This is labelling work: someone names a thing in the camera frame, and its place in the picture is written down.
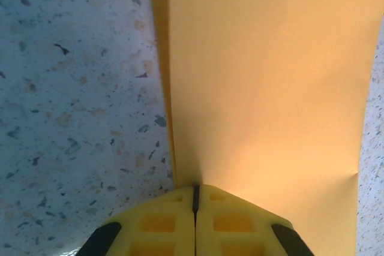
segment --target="paper sheet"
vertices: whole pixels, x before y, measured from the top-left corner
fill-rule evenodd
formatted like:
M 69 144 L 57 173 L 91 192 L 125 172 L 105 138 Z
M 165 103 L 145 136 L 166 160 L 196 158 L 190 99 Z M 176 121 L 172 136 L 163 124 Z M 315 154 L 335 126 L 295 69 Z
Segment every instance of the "paper sheet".
M 211 184 L 287 218 L 315 255 L 354 255 L 384 0 L 154 1 L 169 5 L 167 35 L 155 18 L 169 41 L 176 185 Z

